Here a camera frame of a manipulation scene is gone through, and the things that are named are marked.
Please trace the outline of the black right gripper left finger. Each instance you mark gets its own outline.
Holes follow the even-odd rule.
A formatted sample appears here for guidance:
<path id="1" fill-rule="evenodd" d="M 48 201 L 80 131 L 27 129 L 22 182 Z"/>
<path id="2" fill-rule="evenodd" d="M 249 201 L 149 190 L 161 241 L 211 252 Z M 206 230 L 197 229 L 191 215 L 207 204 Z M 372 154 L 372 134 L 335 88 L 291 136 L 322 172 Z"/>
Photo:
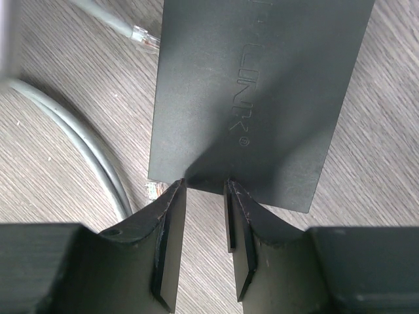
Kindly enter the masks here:
<path id="1" fill-rule="evenodd" d="M 122 222 L 1 225 L 2 313 L 173 313 L 187 188 Z"/>

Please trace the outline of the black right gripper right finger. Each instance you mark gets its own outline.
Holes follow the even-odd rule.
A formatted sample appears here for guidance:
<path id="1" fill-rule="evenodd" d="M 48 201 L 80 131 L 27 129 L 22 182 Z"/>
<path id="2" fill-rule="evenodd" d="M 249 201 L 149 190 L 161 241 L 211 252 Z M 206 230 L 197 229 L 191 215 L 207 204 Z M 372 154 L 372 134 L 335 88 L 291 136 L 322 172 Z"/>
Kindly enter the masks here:
<path id="1" fill-rule="evenodd" d="M 236 181 L 224 187 L 228 250 L 245 313 L 417 313 L 416 227 L 300 230 Z"/>

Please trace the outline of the black network switch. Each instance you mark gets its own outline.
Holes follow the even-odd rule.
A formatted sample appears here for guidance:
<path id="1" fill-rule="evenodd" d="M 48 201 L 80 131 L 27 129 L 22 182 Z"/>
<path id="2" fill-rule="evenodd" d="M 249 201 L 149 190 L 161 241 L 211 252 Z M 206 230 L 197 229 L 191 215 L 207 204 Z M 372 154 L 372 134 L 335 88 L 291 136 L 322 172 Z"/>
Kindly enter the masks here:
<path id="1" fill-rule="evenodd" d="M 372 1 L 165 1 L 148 177 L 307 213 Z"/>

